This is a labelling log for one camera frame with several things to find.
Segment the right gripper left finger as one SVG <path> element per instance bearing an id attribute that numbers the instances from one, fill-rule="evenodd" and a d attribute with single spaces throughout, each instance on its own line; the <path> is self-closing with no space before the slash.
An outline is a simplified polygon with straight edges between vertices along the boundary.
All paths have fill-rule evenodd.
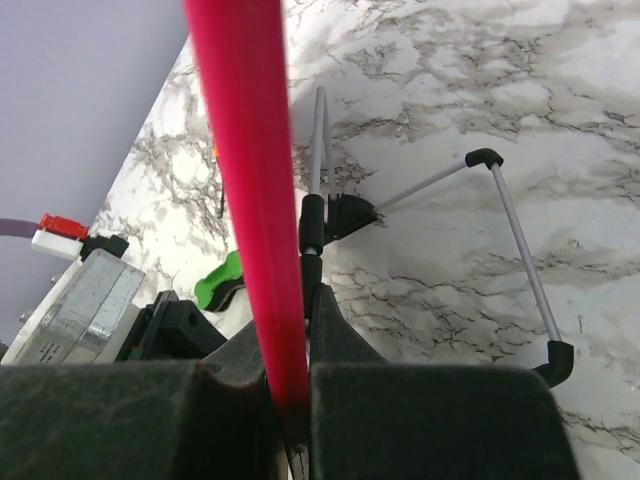
<path id="1" fill-rule="evenodd" d="M 203 360 L 5 366 L 5 479 L 281 479 L 256 331 Z"/>

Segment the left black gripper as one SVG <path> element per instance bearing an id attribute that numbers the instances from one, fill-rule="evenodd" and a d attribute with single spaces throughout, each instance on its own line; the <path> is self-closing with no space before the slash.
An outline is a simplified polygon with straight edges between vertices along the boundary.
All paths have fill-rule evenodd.
<path id="1" fill-rule="evenodd" d="M 201 360 L 226 341 L 194 302 L 168 290 L 140 310 L 117 359 Z"/>

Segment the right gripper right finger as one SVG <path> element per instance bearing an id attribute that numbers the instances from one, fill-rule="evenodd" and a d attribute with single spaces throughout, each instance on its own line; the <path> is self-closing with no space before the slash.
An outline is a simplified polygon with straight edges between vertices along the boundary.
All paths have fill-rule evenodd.
<path id="1" fill-rule="evenodd" d="M 573 347 L 533 369 L 386 361 L 320 285 L 310 322 L 315 479 L 576 479 L 552 389 Z"/>

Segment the pink framed whiteboard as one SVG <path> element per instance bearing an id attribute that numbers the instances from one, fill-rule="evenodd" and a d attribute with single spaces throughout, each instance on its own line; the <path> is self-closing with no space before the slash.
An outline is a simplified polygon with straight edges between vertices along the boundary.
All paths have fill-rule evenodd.
<path id="1" fill-rule="evenodd" d="M 282 5 L 188 1 L 191 41 L 292 475 L 309 477 L 310 384 Z"/>

